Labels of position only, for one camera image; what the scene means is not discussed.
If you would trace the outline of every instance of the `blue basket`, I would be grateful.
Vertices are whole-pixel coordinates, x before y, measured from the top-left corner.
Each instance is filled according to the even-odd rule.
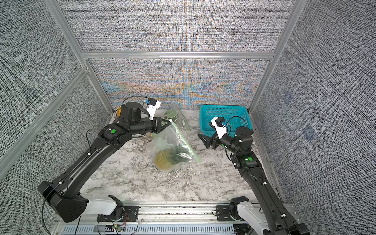
[[[234,117],[230,120],[233,116],[242,117],[246,120],[246,123],[238,117]],[[209,122],[211,122],[214,117],[224,117],[226,122],[230,120],[228,130],[231,130],[229,135],[232,137],[235,135],[236,128],[240,126],[246,126],[252,129],[251,119],[249,118],[247,109],[242,106],[202,105],[200,107],[200,129],[204,135],[212,136],[215,133],[215,130],[209,126]]]

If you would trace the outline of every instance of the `vent grille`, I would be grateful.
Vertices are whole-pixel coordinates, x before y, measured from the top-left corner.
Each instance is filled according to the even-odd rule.
[[[128,224],[123,231],[123,235],[129,235],[137,228],[136,224]],[[99,231],[103,234],[116,234],[110,228],[99,225]],[[74,234],[76,225],[65,225],[61,235]],[[234,233],[232,224],[143,224],[139,225],[137,234],[211,234],[222,235]],[[77,235],[98,234],[97,225],[82,225],[77,229]]]

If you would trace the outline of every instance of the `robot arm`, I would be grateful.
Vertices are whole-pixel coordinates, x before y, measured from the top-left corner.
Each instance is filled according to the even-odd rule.
[[[216,118],[219,121],[212,120],[210,124],[218,130],[224,126],[224,118]],[[212,137],[198,134],[207,149],[210,146],[216,149],[219,145],[222,145],[233,153],[230,159],[234,167],[253,190],[265,215],[264,217],[258,211],[255,211],[246,197],[237,197],[230,201],[229,210],[231,216],[236,220],[242,218],[246,220],[259,235],[270,232],[276,235],[309,235],[306,225],[297,223],[269,184],[260,161],[251,150],[252,134],[253,130],[243,126],[236,129],[234,137],[226,133],[221,134],[221,137],[219,137],[217,132]]]
[[[141,112],[148,114],[148,117],[141,119]],[[65,222],[71,222],[82,214],[119,218],[123,213],[123,204],[116,197],[92,198],[81,195],[80,189],[109,156],[132,139],[132,135],[160,133],[169,125],[169,121],[160,117],[151,120],[149,113],[139,103],[122,105],[120,116],[99,132],[90,148],[52,182],[43,181],[38,191]]]

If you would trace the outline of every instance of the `plastic bag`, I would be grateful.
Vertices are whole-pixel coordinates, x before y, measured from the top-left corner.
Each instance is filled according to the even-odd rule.
[[[165,112],[164,118],[173,120],[181,132],[191,131],[187,119],[176,105]]]
[[[154,165],[164,172],[179,168],[186,163],[200,162],[199,157],[173,121],[147,143],[146,151]]]

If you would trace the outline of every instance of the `black cable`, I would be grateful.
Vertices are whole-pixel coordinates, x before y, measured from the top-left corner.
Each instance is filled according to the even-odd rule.
[[[140,137],[144,137],[145,135],[141,135],[141,136],[132,136],[132,138],[140,138]]]
[[[135,216],[136,216],[136,219],[137,219],[137,227],[136,227],[136,230],[132,234],[130,234],[130,235],[135,234],[135,232],[137,232],[137,229],[138,229],[138,224],[139,224],[139,222],[138,222],[138,216],[137,215],[135,215]]]
[[[227,126],[227,124],[229,123],[229,121],[230,121],[232,118],[234,118],[234,117],[238,117],[238,118],[240,118],[241,120],[243,120],[245,123],[247,123],[242,117],[239,117],[239,116],[232,116],[232,117],[227,121],[226,126]]]
[[[130,97],[126,98],[125,100],[123,100],[122,105],[124,104],[124,101],[126,101],[127,99],[130,99],[130,98],[134,98],[134,97],[137,97],[137,98],[147,98],[148,100],[150,100],[150,98],[146,97],[146,96],[130,96]]]
[[[116,226],[115,226],[114,222],[113,222],[112,220],[111,220],[111,222],[112,222],[112,224],[113,224],[114,227],[115,227],[115,232],[116,232],[116,234],[119,235],[118,232],[117,232],[117,230],[116,230]]]
[[[227,158],[231,161],[229,155],[227,154],[227,148],[225,148],[224,151],[226,152],[226,156],[227,156]]]
[[[290,235],[290,234],[291,234],[291,233],[290,233],[290,229],[289,229],[288,226],[287,226],[287,222],[286,222],[285,217],[283,217],[283,220],[285,221],[285,224],[286,224],[286,227],[287,227],[287,230],[288,230],[288,234]]]
[[[54,191],[55,190],[55,188],[57,188],[59,186],[59,184],[58,185],[56,185],[48,194],[47,194],[47,196],[45,197],[45,199],[44,199],[44,201],[43,201],[43,205],[42,205],[42,223],[43,223],[43,226],[44,226],[44,228],[45,228],[45,230],[47,231],[47,233],[49,234],[49,235],[51,235],[50,234],[50,231],[48,231],[48,229],[47,229],[47,226],[46,226],[46,224],[45,224],[45,222],[44,222],[44,217],[43,217],[43,212],[44,212],[44,205],[46,204],[46,201],[47,201],[47,198],[48,198],[48,196],[52,193],[52,191]]]
[[[80,224],[80,220],[81,220],[81,217],[78,219],[78,223],[77,223],[77,227],[76,227],[76,230],[74,232],[74,235],[76,235],[76,232],[77,232],[77,229],[78,229],[78,225]]]
[[[226,130],[226,134],[230,134],[231,133],[231,126],[230,126],[230,124],[228,124],[228,126],[230,127],[230,132],[227,132],[229,129],[227,128],[227,130]]]
[[[102,130],[103,128],[100,128],[100,129],[89,129],[88,131],[86,131],[86,139],[88,141],[88,145],[89,145],[89,148],[90,148],[90,142],[89,142],[89,138],[88,138],[88,132],[91,131],[91,130]]]
[[[212,210],[212,215],[217,216],[217,211],[219,211],[219,212],[227,212],[227,211],[220,211],[220,210]]]
[[[99,221],[98,221],[98,223],[97,223],[97,231],[98,231],[98,233],[99,233],[99,235],[102,235],[102,234],[100,234],[100,232],[99,232]]]

